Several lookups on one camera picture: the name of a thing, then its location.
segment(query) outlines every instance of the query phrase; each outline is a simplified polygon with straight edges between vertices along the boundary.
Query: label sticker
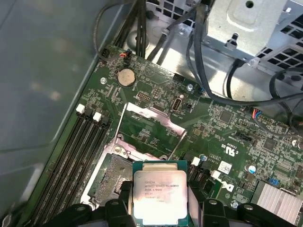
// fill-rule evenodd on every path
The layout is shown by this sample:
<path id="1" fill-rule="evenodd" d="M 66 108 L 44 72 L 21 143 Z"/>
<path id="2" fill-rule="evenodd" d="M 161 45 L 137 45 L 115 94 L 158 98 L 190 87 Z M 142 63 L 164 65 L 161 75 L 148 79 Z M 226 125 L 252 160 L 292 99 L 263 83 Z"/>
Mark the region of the label sticker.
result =
<path id="1" fill-rule="evenodd" d="M 218 170 L 224 174 L 229 174 L 231 169 L 232 169 L 232 165 L 227 162 L 224 162 L 224 161 L 221 161 L 221 163 L 218 167 Z"/>

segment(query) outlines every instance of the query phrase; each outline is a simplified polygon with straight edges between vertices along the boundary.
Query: gray metal panel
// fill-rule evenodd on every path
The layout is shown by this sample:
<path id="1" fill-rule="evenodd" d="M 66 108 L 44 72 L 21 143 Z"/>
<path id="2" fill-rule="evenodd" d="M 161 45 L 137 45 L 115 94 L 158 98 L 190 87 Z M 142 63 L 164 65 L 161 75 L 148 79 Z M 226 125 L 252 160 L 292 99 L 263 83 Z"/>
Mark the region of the gray metal panel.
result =
<path id="1" fill-rule="evenodd" d="M 106 2 L 0 1 L 0 217 L 29 198 L 55 146 L 93 66 L 92 28 Z M 100 43 L 120 9 L 106 12 Z"/>

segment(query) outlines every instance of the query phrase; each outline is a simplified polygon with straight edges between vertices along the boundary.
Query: black cable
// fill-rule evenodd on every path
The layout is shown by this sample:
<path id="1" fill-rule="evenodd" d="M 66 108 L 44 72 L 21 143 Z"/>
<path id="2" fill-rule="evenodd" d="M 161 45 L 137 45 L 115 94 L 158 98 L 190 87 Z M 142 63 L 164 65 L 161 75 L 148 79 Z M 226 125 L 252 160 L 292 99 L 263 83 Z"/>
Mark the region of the black cable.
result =
<path id="1" fill-rule="evenodd" d="M 141 56 L 141 41 L 142 41 L 142 30 L 141 30 L 141 0 L 138 0 L 138 19 L 137 19 L 137 42 L 136 42 L 136 55 Z"/>
<path id="2" fill-rule="evenodd" d="M 285 70 L 282 70 L 282 71 L 279 71 L 278 73 L 276 73 L 270 80 L 269 82 L 269 91 L 270 91 L 270 94 L 273 98 L 280 98 L 280 95 L 278 94 L 278 91 L 276 89 L 276 79 L 283 75 L 284 73 L 286 72 L 301 72 L 303 73 L 303 68 L 288 68 L 288 69 L 285 69 Z M 279 103 L 279 105 L 285 110 L 286 112 L 286 115 L 287 115 L 287 120 L 289 122 L 289 125 L 291 126 L 291 128 L 296 131 L 295 127 L 292 125 L 292 122 L 290 120 L 290 117 L 292 115 L 292 111 L 291 109 L 289 108 L 289 106 L 282 102 L 282 103 Z"/>
<path id="3" fill-rule="evenodd" d="M 286 102 L 286 101 L 296 99 L 296 98 L 303 98 L 303 93 L 299 93 L 299 94 L 295 94 L 295 95 L 282 97 L 279 99 L 246 102 L 246 101 L 230 100 L 230 99 L 222 98 L 220 96 L 213 94 L 209 87 L 208 80 L 207 80 L 207 77 L 205 74 L 205 69 L 204 69 L 204 64 L 203 64 L 203 59 L 202 59 L 202 51 L 201 51 L 201 42 L 202 42 L 201 37 L 203 34 L 204 20 L 205 20 L 205 6 L 199 5 L 197 7 L 196 26 L 195 26 L 195 34 L 194 34 L 196 68 L 197 68 L 198 75 L 201 79 L 201 82 L 203 84 L 203 87 L 211 99 L 213 99 L 216 102 L 223 103 L 226 105 L 265 106 L 265 105 L 272 105 L 272 104 L 277 104 L 277 103 L 281 103 L 281 102 Z"/>
<path id="4" fill-rule="evenodd" d="M 112 61 L 115 60 L 117 58 L 119 58 L 120 56 L 115 56 L 112 58 L 105 58 L 104 56 L 102 56 L 102 54 L 99 52 L 99 46 L 97 43 L 97 37 L 98 37 L 98 27 L 99 27 L 99 23 L 100 20 L 104 14 L 104 12 L 114 6 L 117 5 L 125 5 L 125 4 L 129 4 L 129 3 L 133 3 L 134 0 L 120 0 L 118 2 L 112 2 L 112 3 L 107 3 L 98 13 L 97 19 L 96 19 L 96 23 L 95 23 L 95 27 L 94 27 L 94 33 L 93 33 L 93 43 L 94 43 L 94 49 L 96 51 L 96 54 L 99 56 L 100 59 L 104 60 L 104 61 Z"/>
<path id="5" fill-rule="evenodd" d="M 138 1 L 133 5 L 130 12 L 127 15 L 127 18 L 125 19 L 125 22 L 122 26 L 122 28 L 119 31 L 119 34 L 116 37 L 116 40 L 114 41 L 114 45 L 122 48 L 124 46 L 124 43 L 134 25 L 134 21 L 136 20 L 136 16 L 138 13 Z"/>
<path id="6" fill-rule="evenodd" d="M 233 64 L 232 64 L 232 69 L 230 70 L 228 76 L 227 76 L 227 80 L 226 80 L 226 93 L 227 93 L 227 97 L 232 99 L 232 90 L 231 90 L 231 83 L 232 83 L 232 77 L 235 73 L 235 71 L 242 67 L 245 64 L 245 61 L 242 61 L 240 59 L 236 59 Z"/>
<path id="7" fill-rule="evenodd" d="M 296 111 L 297 109 L 299 109 L 299 106 L 300 106 L 301 104 L 303 104 L 303 99 L 301 99 L 301 100 L 297 103 L 297 105 L 294 106 L 293 111 L 291 112 L 291 115 L 290 115 L 290 117 L 289 117 L 289 125 L 290 125 L 291 129 L 292 129 L 295 133 L 297 133 L 297 134 L 299 134 L 299 135 L 303 135 L 303 130 L 300 130 L 300 131 L 297 130 L 297 129 L 295 128 L 294 124 L 293 124 L 293 120 L 294 120 L 294 113 L 295 113 L 295 111 Z"/>
<path id="8" fill-rule="evenodd" d="M 142 26 L 142 40 L 141 40 L 141 57 L 145 58 L 145 47 L 146 47 L 146 2 L 141 0 L 141 26 Z"/>
<path id="9" fill-rule="evenodd" d="M 191 71 L 191 73 L 194 75 L 197 83 L 202 87 L 202 82 L 199 78 L 199 76 L 197 75 L 197 72 L 193 66 L 193 63 L 190 59 L 190 48 L 192 47 L 193 45 L 193 41 L 194 41 L 194 38 L 193 38 L 193 35 L 191 34 L 190 37 L 189 37 L 189 41 L 188 41 L 188 44 L 187 44 L 187 48 L 186 48 L 186 62 L 187 62 L 187 65 Z"/>
<path id="10" fill-rule="evenodd" d="M 175 20 L 166 29 L 168 31 L 170 31 L 175 26 L 177 26 L 177 25 L 183 23 L 184 21 L 186 21 L 187 19 L 190 19 L 191 17 L 193 17 L 195 15 L 195 12 L 196 12 L 196 8 L 191 9 L 188 13 L 184 14 L 183 16 L 181 16 L 177 20 Z M 157 53 L 159 52 L 159 50 L 161 49 L 161 47 L 165 43 L 166 39 L 167 39 L 167 35 L 162 34 L 161 37 L 160 37 L 160 39 L 159 39 L 159 41 L 158 41 L 158 43 L 156 44 L 155 48 L 152 50 L 152 52 L 148 56 L 147 60 L 152 61 L 155 58 L 155 56 L 157 55 Z"/>
<path id="11" fill-rule="evenodd" d="M 298 136 L 297 133 L 295 134 L 280 134 L 280 133 L 276 133 L 276 132 L 273 132 L 271 130 L 269 130 L 268 128 L 266 128 L 266 126 L 264 126 L 260 121 L 258 121 L 258 118 L 254 118 L 254 121 L 255 123 L 262 129 L 264 130 L 265 132 L 268 132 L 274 136 L 278 136 L 278 137 L 294 137 L 294 136 Z"/>

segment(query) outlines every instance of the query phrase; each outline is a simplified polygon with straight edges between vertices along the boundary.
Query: mounting hole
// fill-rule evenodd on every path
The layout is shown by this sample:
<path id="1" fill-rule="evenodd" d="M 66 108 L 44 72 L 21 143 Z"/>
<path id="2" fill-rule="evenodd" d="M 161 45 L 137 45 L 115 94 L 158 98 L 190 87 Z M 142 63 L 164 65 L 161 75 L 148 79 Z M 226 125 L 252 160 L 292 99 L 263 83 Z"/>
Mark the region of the mounting hole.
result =
<path id="1" fill-rule="evenodd" d="M 293 75 L 293 76 L 291 76 L 291 78 L 290 78 L 292 81 L 300 81 L 300 80 L 302 80 L 302 77 L 301 76 L 297 76 L 297 75 Z"/>
<path id="2" fill-rule="evenodd" d="M 166 155 L 162 155 L 162 156 L 160 156 L 160 159 L 161 160 L 167 160 L 167 156 Z"/>
<path id="3" fill-rule="evenodd" d="M 254 2 L 253 2 L 253 1 L 247 1 L 247 2 L 246 2 L 246 7 L 247 7 L 247 8 L 250 9 L 250 8 L 253 8 L 253 6 L 254 6 Z"/>

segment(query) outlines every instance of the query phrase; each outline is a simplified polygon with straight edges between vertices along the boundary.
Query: integrated circuit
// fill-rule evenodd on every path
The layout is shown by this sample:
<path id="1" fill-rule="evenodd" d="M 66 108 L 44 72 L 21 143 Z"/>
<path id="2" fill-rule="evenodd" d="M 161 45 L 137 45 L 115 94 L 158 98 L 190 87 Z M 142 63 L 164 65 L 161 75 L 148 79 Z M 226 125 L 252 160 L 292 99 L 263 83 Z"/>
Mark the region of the integrated circuit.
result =
<path id="1" fill-rule="evenodd" d="M 302 166 L 298 166 L 298 170 L 295 174 L 295 177 L 298 179 L 303 179 L 303 167 Z"/>
<path id="2" fill-rule="evenodd" d="M 264 142 L 263 148 L 273 151 L 276 146 L 276 141 L 267 138 Z"/>
<path id="3" fill-rule="evenodd" d="M 201 135 L 201 130 L 199 130 L 199 129 L 194 129 L 194 135 L 200 136 L 200 135 Z"/>
<path id="4" fill-rule="evenodd" d="M 231 121 L 231 118 L 232 118 L 232 113 L 228 112 L 226 110 L 223 110 L 223 112 L 220 116 L 220 120 L 228 124 Z"/>

